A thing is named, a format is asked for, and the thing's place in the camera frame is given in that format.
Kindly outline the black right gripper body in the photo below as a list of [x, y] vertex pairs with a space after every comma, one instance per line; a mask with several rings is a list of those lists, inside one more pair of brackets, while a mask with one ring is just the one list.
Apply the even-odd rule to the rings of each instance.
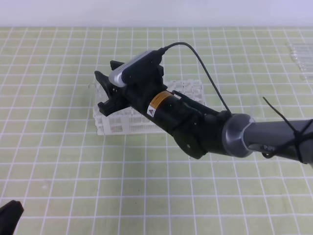
[[149, 115], [148, 106], [153, 98], [167, 88], [163, 84], [163, 69], [160, 68], [160, 64], [157, 69], [150, 75], [144, 77], [137, 83], [129, 84], [122, 87], [123, 96], [130, 103], [130, 107], [133, 107], [143, 115]]

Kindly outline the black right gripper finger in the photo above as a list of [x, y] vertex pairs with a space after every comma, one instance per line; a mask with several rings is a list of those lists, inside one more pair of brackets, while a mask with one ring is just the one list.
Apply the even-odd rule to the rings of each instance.
[[111, 60], [110, 61], [110, 67], [112, 71], [117, 70], [117, 72], [121, 72], [123, 71], [123, 62], [119, 62], [119, 61], [115, 61], [115, 60]]
[[96, 70], [94, 74], [108, 97], [106, 101], [101, 101], [97, 104], [101, 114], [109, 116], [130, 106], [128, 100], [123, 96], [121, 88], [113, 85], [109, 78], [100, 71]]

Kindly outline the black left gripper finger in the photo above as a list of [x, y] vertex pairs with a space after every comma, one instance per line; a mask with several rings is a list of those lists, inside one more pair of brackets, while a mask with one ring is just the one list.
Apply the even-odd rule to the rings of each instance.
[[20, 201], [12, 200], [0, 208], [0, 235], [13, 235], [24, 208]]

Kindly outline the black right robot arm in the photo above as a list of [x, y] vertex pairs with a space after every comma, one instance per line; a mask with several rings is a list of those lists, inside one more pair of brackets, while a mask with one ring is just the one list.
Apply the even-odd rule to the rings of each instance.
[[100, 113], [109, 116], [132, 107], [195, 159], [207, 153], [244, 158], [260, 152], [267, 159], [279, 156], [312, 164], [312, 120], [255, 122], [247, 114], [218, 112], [169, 91], [160, 64], [165, 51], [146, 51], [126, 63], [111, 61], [108, 76], [96, 71], [95, 78], [108, 96], [98, 103]]

